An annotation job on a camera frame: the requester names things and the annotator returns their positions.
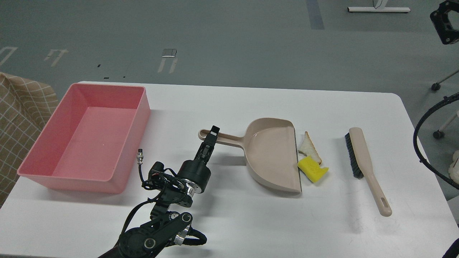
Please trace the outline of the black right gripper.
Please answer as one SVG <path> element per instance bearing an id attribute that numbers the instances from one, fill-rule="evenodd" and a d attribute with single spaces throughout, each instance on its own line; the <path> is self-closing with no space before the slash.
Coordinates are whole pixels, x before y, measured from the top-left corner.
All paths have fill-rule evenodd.
<path id="1" fill-rule="evenodd" d="M 459 41 L 459 31 L 454 28 L 449 13 L 458 13 L 459 2 L 457 0 L 445 0 L 438 5 L 438 8 L 430 13 L 430 20 L 444 45 L 455 44 Z"/>

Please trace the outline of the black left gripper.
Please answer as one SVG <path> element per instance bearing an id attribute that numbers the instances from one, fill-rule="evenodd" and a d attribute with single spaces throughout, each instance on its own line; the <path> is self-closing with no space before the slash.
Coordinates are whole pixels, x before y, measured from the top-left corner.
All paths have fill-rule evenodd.
<path id="1" fill-rule="evenodd" d="M 220 128 L 212 126 L 210 134 L 207 134 L 200 144 L 193 160 L 185 160 L 177 173 L 177 177 L 186 180 L 195 192 L 200 194 L 205 191 L 211 176 L 211 170 L 207 163 L 213 153 Z"/>

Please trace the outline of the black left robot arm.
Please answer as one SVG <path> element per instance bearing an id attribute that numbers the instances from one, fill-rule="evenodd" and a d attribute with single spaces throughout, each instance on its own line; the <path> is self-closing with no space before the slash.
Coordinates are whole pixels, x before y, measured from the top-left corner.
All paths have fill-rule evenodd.
<path id="1" fill-rule="evenodd" d="M 169 208 L 174 204 L 189 208 L 193 204 L 193 196 L 205 191 L 211 176 L 207 164 L 219 130 L 216 126 L 211 128 L 194 159 L 184 161 L 178 172 L 157 161 L 149 170 L 147 178 L 144 178 L 143 150 L 138 150 L 137 164 L 141 186 L 149 191 L 158 190 L 158 194 L 131 210 L 117 242 L 113 248 L 102 254 L 102 258 L 154 258 L 164 248 L 174 245 L 206 244 L 208 239 L 205 234 L 192 227 L 192 214 L 171 211 Z M 154 204 L 149 221 L 138 227 L 128 228 L 136 212 L 146 204 Z"/>

